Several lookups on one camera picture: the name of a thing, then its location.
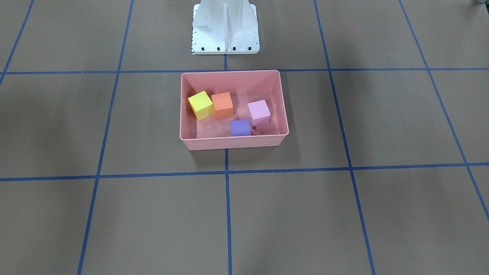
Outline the purple foam block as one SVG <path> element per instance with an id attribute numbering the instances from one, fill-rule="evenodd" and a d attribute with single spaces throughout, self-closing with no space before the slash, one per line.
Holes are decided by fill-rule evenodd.
<path id="1" fill-rule="evenodd" d="M 234 120 L 230 122 L 231 136 L 251 136 L 249 120 Z"/>

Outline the pink foam block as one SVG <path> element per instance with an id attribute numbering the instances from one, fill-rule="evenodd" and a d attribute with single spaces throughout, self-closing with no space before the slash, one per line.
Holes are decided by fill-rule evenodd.
<path id="1" fill-rule="evenodd" d="M 271 113 L 265 100 L 250 102 L 247 104 L 247 107 L 253 127 L 269 124 Z"/>

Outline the orange foam block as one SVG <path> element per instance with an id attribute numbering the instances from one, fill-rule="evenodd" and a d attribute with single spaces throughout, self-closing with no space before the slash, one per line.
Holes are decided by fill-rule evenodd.
<path id="1" fill-rule="evenodd" d="M 214 115 L 217 120 L 234 116 L 234 106 L 229 92 L 211 95 L 214 105 Z"/>

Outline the yellow foam block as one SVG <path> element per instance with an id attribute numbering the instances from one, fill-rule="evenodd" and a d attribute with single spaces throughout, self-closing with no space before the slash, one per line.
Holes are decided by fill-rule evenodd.
<path id="1" fill-rule="evenodd" d="M 215 113 L 213 101 L 206 91 L 201 91 L 188 98 L 190 107 L 196 119 L 203 120 Z"/>

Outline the pink plastic bin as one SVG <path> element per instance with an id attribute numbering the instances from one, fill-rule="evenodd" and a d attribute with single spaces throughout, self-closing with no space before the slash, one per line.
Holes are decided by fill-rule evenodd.
<path id="1" fill-rule="evenodd" d="M 278 146 L 289 134 L 288 117 L 278 70 L 237 70 L 183 73 L 180 92 L 179 136 L 191 150 Z M 233 117 L 214 115 L 197 120 L 188 99 L 198 92 L 208 95 L 229 92 Z M 249 120 L 248 103 L 264 100 L 270 122 L 251 130 L 250 136 L 231 136 L 230 122 Z"/>

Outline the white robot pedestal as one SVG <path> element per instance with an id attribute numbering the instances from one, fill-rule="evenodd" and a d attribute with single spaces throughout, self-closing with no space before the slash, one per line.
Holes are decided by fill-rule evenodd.
<path id="1" fill-rule="evenodd" d="M 248 0 L 202 0 L 193 6 L 191 52 L 244 55 L 260 51 L 256 6 Z"/>

